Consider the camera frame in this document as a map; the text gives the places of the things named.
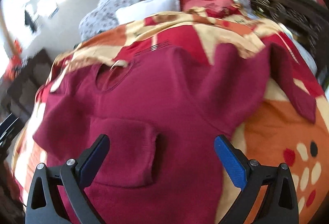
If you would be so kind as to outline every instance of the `metal screw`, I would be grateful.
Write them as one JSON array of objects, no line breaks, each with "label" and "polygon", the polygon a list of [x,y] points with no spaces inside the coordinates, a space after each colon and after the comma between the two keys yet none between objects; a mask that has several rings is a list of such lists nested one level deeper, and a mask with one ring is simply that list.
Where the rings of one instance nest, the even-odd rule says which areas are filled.
[{"label": "metal screw", "polygon": [[281,164],[281,167],[282,167],[282,169],[284,169],[284,170],[287,170],[287,169],[288,169],[288,165],[287,165],[286,163],[282,163],[282,164]]},{"label": "metal screw", "polygon": [[251,164],[252,166],[258,166],[258,165],[259,165],[259,162],[258,162],[257,160],[255,160],[255,159],[251,159],[251,160],[250,160],[250,164]]},{"label": "metal screw", "polygon": [[41,170],[42,168],[44,168],[44,164],[43,163],[40,163],[37,165],[37,169]]},{"label": "metal screw", "polygon": [[75,160],[74,159],[68,159],[67,161],[66,161],[66,164],[67,165],[73,165],[75,163]]}]

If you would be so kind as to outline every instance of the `multicolored blanket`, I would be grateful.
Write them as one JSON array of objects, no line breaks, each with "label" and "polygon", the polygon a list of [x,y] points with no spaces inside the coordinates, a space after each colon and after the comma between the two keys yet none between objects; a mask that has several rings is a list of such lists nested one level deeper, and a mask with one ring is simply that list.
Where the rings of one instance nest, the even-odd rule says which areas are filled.
[{"label": "multicolored blanket", "polygon": [[[276,23],[268,19],[249,20],[242,15],[216,19],[208,17],[205,9],[200,7],[188,12],[162,12],[121,25],[56,58],[46,84],[37,93],[32,116],[14,150],[14,175],[22,186],[24,202],[35,167],[40,162],[47,163],[47,153],[32,136],[42,122],[48,94],[76,69],[95,63],[111,66],[117,60],[129,61],[134,54],[156,49],[157,44],[166,41],[185,47],[193,41],[198,46],[188,51],[200,62],[210,65],[215,46],[220,43],[234,44],[243,58],[252,58],[267,42],[275,42],[287,51],[294,84],[314,99],[315,108],[310,109],[306,101],[298,98],[289,100],[286,90],[284,92],[271,78],[263,103],[236,129],[232,144],[247,158],[257,159],[261,164],[278,166],[285,162],[289,165],[297,192],[300,223],[308,223],[329,190],[329,104],[323,90],[294,44]],[[313,122],[308,120],[310,114],[315,116]],[[239,192],[224,173],[223,194],[218,201],[214,223],[225,215]],[[264,193],[262,189],[246,223],[253,221]]]}]

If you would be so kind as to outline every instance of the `pillow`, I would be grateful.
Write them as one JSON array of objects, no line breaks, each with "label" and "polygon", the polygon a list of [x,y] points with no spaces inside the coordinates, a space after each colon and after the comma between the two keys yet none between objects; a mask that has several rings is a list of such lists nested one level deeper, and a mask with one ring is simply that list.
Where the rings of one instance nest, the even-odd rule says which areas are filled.
[{"label": "pillow", "polygon": [[119,8],[116,17],[119,24],[142,20],[162,11],[180,11],[179,0],[145,0],[131,6]]}]

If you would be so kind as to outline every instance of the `blanket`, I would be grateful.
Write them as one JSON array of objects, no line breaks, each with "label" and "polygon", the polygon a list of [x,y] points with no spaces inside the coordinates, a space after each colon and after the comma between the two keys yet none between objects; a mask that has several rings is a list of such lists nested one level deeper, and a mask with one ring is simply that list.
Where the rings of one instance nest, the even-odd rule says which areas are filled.
[{"label": "blanket", "polygon": [[[193,58],[209,65],[213,65],[215,46],[220,43],[234,44],[242,58],[253,58],[265,44],[272,42],[287,52],[294,86],[313,102],[298,97],[293,99],[294,94],[289,93],[289,89],[295,88],[282,89],[278,78],[270,78],[261,106],[235,130],[232,144],[247,158],[257,159],[261,164],[278,166],[285,162],[289,165],[297,192],[300,223],[306,224],[329,188],[326,185],[329,177],[326,150],[329,105],[323,90],[294,44],[276,23],[267,19],[250,20],[242,15],[216,19],[200,7],[187,12],[162,12],[121,25],[56,58],[46,84],[37,93],[32,117],[15,148],[14,172],[24,189],[23,198],[27,198],[36,165],[47,163],[47,153],[32,136],[42,123],[49,93],[56,92],[65,76],[77,69],[96,63],[111,66],[117,60],[128,62],[136,53],[146,48],[155,49],[159,43],[168,40],[177,46],[198,41],[199,46],[188,51]],[[223,193],[218,200],[214,223],[225,215],[239,191],[224,172]],[[264,192],[261,190],[246,223],[253,221]]]}]

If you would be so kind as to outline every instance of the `black oval spot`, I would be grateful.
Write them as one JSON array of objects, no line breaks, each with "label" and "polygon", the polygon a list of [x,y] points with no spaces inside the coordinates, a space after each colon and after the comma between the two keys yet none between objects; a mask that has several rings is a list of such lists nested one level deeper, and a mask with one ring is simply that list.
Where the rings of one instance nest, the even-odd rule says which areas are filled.
[{"label": "black oval spot", "polygon": [[310,143],[310,154],[312,155],[312,157],[317,156],[317,145],[314,141]]}]

